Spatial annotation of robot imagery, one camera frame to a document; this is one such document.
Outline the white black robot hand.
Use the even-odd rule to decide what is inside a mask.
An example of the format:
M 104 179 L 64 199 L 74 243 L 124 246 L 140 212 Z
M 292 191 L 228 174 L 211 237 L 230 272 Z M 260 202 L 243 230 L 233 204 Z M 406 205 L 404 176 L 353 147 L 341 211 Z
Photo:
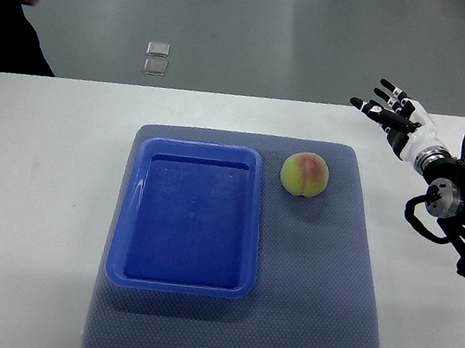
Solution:
M 380 85 L 374 89 L 374 95 L 381 104 L 374 99 L 354 97 L 350 103 L 381 127 L 397 158 L 410 162 L 414 170 L 423 174 L 427 163 L 449 155 L 437 138 L 437 126 L 420 102 L 396 84 L 381 79 Z

